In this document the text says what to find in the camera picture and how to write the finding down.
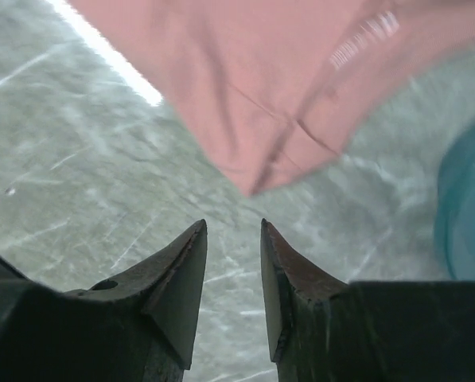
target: pink towel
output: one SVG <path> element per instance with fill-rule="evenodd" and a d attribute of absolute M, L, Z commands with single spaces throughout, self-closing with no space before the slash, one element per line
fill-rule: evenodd
<path fill-rule="evenodd" d="M 475 41 L 475 0 L 70 0 L 246 195 L 337 157 L 405 80 Z"/>

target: marble surface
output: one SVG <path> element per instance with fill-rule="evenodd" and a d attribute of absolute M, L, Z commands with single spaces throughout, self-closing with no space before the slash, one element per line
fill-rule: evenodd
<path fill-rule="evenodd" d="M 161 96 L 59 0 L 0 0 L 0 253 L 58 290 L 89 287 L 200 218 L 209 253 L 185 380 L 269 382 L 259 223 L 350 279 L 444 279 L 435 174 L 475 117 L 475 47 L 412 79 L 340 161 L 246 199 Z"/>

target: cloth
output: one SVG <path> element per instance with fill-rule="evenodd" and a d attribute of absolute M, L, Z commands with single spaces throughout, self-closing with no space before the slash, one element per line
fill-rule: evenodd
<path fill-rule="evenodd" d="M 475 42 L 475 0 L 70 0 L 246 195 L 337 158 L 410 76 Z"/>

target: gray marble table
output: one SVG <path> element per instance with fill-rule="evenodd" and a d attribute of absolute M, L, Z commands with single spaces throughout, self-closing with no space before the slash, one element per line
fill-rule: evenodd
<path fill-rule="evenodd" d="M 0 253 L 89 287 L 200 218 L 209 253 L 186 381 L 269 382 L 259 274 L 266 217 L 343 280 L 444 279 L 438 163 L 475 117 L 475 47 L 380 107 L 340 161 L 247 199 L 161 96 L 60 0 L 0 0 Z"/>

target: pink cloth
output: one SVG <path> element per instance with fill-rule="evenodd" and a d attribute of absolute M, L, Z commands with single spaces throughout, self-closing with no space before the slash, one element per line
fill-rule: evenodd
<path fill-rule="evenodd" d="M 336 158 L 409 76 L 475 41 L 475 0 L 70 2 L 246 195 Z"/>

